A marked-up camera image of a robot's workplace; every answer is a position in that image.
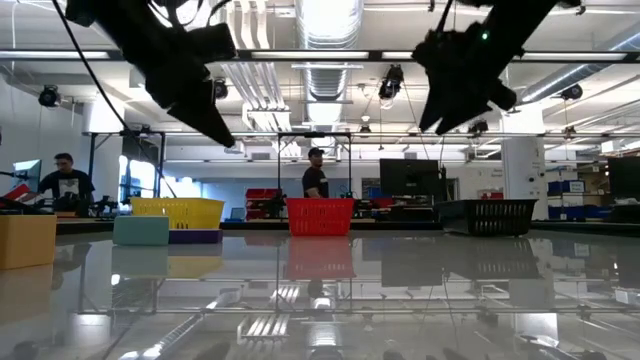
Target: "ceiling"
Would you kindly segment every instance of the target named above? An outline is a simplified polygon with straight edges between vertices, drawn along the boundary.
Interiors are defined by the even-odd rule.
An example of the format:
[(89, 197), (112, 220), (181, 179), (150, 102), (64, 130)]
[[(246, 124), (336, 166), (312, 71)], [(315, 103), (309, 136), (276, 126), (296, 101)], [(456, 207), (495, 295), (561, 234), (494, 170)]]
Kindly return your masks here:
[[(21, 4), (12, 0), (0, 0), (0, 48), (17, 49), (71, 49), (72, 44), (49, 1), (33, 0), (31, 4)], [(366, 0), (363, 23), (357, 47), (359, 49), (411, 50), (420, 42), (426, 31), (436, 26), (440, 13), (429, 13), (425, 1)], [(640, 19), (640, 1), (610, 0), (606, 2), (586, 1), (587, 13), (576, 16), (569, 12), (555, 11), (525, 45), (526, 50), (593, 50)], [(275, 49), (298, 48), (296, 19), (293, 0), (269, 0), (267, 34)], [(483, 11), (459, 6), (448, 19), (447, 27), (465, 29), (473, 21), (481, 21)], [(113, 44), (100, 30), (72, 25), (82, 48), (113, 48)], [(86, 75), (80, 62), (16, 62), (13, 72), (11, 64), (1, 63), (0, 71), (9, 74), (13, 83), (39, 92), (42, 85), (55, 83), (67, 98), (76, 101), (91, 101), (96, 96), (96, 88)], [(98, 78), (107, 90), (127, 103), (126, 120), (130, 123), (147, 123), (158, 130), (188, 130), (150, 100), (146, 92), (138, 87), (129, 87), (131, 66), (124, 62), (95, 62), (92, 64)], [(508, 85), (516, 90), (524, 89), (564, 65), (558, 64), (511, 64), (508, 67)], [(341, 129), (357, 131), (361, 116), (368, 115), (371, 129), (384, 132), (406, 132), (415, 129), (426, 96), (428, 80), (423, 69), (416, 64), (403, 64), (406, 86), (394, 99), (391, 109), (381, 110), (377, 87), (389, 64), (365, 63), (363, 68), (353, 70), (348, 83), (346, 99), (352, 102), (344, 106)], [(212, 75), (225, 77), (220, 65), (209, 66)], [(302, 74), (291, 68), (291, 63), (275, 63), (275, 69), (286, 104), (291, 109), (292, 125), (300, 125), (304, 118), (304, 88)], [(583, 100), (620, 82), (639, 74), (637, 65), (615, 65), (582, 81)], [(613, 91), (583, 101), (577, 106), (572, 102), (564, 104), (558, 99), (543, 101), (544, 123), (547, 130), (560, 130), (566, 124), (598, 114), (606, 114), (611, 109), (640, 99), (640, 80), (629, 80), (624, 86)], [(246, 131), (241, 121), (243, 100), (230, 86), (229, 96), (218, 102), (232, 131)], [(493, 112), (483, 116), (492, 130), (499, 130), (501, 114)], [(580, 129), (588, 132), (605, 132), (612, 129), (636, 131), (640, 127), (640, 112), (631, 111), (624, 116), (613, 116), (606, 121), (594, 123)], [(545, 140), (548, 143), (562, 143), (563, 140)], [(584, 141), (585, 145), (595, 145), (598, 139)], [(170, 140), (170, 144), (211, 144), (207, 139), (181, 137)]]

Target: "table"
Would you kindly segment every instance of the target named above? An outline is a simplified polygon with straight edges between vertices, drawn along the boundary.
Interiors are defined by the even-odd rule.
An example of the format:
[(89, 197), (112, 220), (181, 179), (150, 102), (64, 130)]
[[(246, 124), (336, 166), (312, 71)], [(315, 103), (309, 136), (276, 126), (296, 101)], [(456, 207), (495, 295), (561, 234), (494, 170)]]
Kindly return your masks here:
[(228, 359), (528, 359), (555, 341), (552, 351), (640, 358), (640, 308), (620, 302), (640, 288), (640, 244), (629, 238), (227, 230), (220, 245), (124, 248), (109, 239), (61, 236), (53, 266), (0, 273), (0, 358), (25, 341), (39, 359), (102, 358), (116, 341), (107, 359), (194, 359), (227, 344)]

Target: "man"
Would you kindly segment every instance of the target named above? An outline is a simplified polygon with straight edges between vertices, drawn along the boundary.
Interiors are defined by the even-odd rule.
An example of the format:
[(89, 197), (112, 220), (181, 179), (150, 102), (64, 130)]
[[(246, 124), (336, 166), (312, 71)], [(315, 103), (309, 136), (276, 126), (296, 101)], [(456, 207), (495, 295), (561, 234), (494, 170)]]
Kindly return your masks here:
[(309, 150), (309, 163), (311, 166), (302, 177), (302, 189), (306, 198), (328, 198), (329, 181), (324, 176), (322, 168), (322, 154), (324, 151), (318, 148)]
[(78, 200), (93, 202), (92, 192), (95, 190), (89, 175), (73, 168), (73, 157), (67, 153), (54, 157), (58, 171), (54, 171), (42, 179), (37, 193), (24, 196), (22, 201), (29, 201), (47, 190), (51, 190), (53, 198), (58, 200), (71, 195)]

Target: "computer monitor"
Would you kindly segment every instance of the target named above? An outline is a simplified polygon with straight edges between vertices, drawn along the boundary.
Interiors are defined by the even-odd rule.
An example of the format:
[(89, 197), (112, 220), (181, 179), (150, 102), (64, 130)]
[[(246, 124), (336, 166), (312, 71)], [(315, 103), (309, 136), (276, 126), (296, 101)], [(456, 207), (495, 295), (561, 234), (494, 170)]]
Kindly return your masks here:
[(380, 187), (390, 196), (433, 196), (442, 199), (437, 160), (380, 159)]
[(635, 198), (640, 200), (640, 157), (611, 158), (609, 164), (609, 186), (614, 199)]
[(29, 160), (13, 163), (13, 178), (11, 180), (11, 190), (25, 184), (30, 191), (38, 191), (40, 183), (40, 171), (42, 169), (42, 161)]

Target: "red basket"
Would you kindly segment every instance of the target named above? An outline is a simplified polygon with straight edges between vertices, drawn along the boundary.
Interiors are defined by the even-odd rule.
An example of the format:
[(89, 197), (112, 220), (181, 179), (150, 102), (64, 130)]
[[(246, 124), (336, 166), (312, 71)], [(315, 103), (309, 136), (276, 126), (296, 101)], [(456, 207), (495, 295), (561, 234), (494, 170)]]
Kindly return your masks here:
[(287, 199), (294, 236), (343, 236), (349, 232), (353, 199)]
[(356, 277), (347, 237), (291, 238), (287, 280), (338, 280)]

